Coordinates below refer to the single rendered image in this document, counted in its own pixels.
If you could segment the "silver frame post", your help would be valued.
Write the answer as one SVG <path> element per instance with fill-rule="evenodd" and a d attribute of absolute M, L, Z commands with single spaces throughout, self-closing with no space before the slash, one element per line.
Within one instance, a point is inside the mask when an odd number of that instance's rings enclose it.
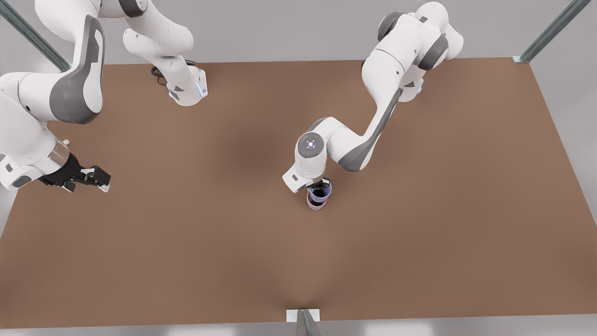
<path fill-rule="evenodd" d="M 572 0 L 513 63 L 530 63 L 592 0 Z"/>
<path fill-rule="evenodd" d="M 60 72 L 70 70 L 71 65 L 6 0 L 0 0 L 0 16 L 36 47 Z"/>
<path fill-rule="evenodd" d="M 317 324 L 319 309 L 286 310 L 286 321 L 296 323 L 296 336 L 323 336 Z"/>

